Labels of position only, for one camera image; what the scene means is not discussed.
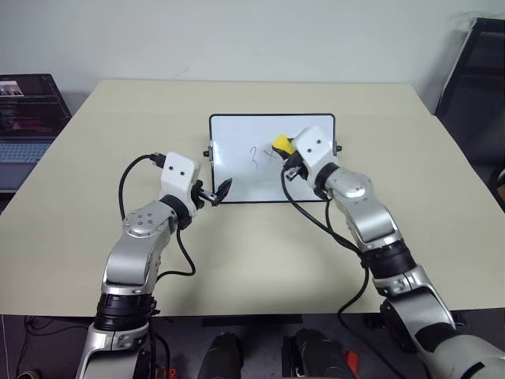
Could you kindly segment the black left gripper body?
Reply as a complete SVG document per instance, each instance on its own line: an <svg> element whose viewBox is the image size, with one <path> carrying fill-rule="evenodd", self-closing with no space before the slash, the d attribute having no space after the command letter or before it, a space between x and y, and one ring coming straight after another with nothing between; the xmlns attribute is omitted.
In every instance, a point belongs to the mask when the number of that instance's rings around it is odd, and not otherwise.
<svg viewBox="0 0 505 379"><path fill-rule="evenodd" d="M196 208L203 208L204 202L209 200L208 193L203 189L203 182L200 179L196 180L191 189L191 199Z"/></svg>

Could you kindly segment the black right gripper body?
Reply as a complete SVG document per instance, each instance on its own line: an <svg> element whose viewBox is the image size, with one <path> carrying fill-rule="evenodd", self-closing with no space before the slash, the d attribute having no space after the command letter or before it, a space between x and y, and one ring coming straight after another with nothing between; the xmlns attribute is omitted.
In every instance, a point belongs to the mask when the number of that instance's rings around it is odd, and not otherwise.
<svg viewBox="0 0 505 379"><path fill-rule="evenodd" d="M295 152L287 158L282 170L289 182L292 182L296 177L300 177L302 180L306 181L309 176L308 169L299 152Z"/></svg>

